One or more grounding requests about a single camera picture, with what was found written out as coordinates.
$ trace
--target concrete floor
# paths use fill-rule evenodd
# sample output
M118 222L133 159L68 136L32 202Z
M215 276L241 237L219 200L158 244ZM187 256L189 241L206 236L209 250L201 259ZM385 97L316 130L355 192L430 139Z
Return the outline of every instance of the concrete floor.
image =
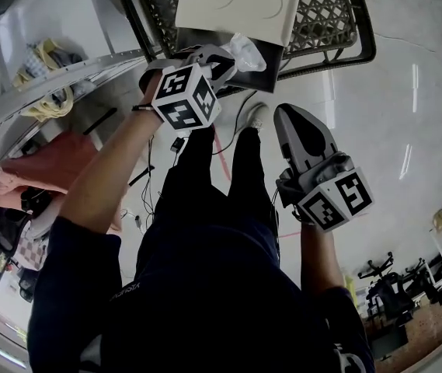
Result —
M436 255L428 230L433 214L442 208L442 0L366 1L377 34L374 62L285 80L273 95L258 92L251 99L266 102L271 110L286 102L310 111L332 128L340 150L362 167L376 204L369 214L335 231L339 263L355 279L368 260L382 260L389 251L398 272L419 257ZM299 59L290 65L299 66ZM141 71L97 90L91 100L128 111L141 96L137 89ZM215 122L220 145L231 138L235 114L247 94L221 100L223 112ZM175 137L164 125L154 140L154 201L175 158L169 150ZM272 123L261 138L266 186L272 196L274 180L286 164ZM215 156L211 166L214 185L224 192L233 152L230 148ZM144 157L135 172L145 167ZM141 202L144 184L142 180L131 188L123 202L123 208L142 218L146 218ZM281 266L299 284L299 224L279 200L277 207ZM134 276L142 235L131 215L123 219L123 226L120 262L126 283Z

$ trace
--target sleeve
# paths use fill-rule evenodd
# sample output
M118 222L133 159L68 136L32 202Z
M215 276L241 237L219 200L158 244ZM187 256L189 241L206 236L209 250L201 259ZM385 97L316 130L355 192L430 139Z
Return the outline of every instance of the sleeve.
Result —
M81 352L101 333L108 301L122 288L119 248L118 236L55 220L28 329L34 373L78 371Z
M333 343L341 346L341 354L356 355L365 371L374 373L374 359L366 331L348 290L332 288L325 291L318 299L318 306L328 321Z

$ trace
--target plastic bag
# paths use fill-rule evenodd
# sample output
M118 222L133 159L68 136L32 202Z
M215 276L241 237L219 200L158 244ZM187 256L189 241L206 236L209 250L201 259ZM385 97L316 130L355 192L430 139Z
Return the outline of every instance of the plastic bag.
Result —
M266 61L256 45L241 33L236 33L229 44L221 46L235 59L239 71L265 71Z

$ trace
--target white sneaker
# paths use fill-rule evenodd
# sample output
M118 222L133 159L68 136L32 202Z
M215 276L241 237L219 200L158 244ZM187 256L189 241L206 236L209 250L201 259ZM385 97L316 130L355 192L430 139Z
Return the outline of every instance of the white sneaker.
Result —
M264 122L267 122L269 119L269 107L265 103L257 103L249 114L246 127L256 128L260 132L264 128Z

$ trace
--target black pants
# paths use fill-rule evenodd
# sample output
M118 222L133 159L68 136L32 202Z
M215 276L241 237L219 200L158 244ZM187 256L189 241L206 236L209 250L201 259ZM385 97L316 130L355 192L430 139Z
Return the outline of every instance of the black pants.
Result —
M191 133L177 166L169 170L165 179L156 215L168 210L210 221L214 214L235 212L255 218L277 236L277 213L264 183L258 131L246 128L239 135L227 197L211 183L213 142L212 127Z

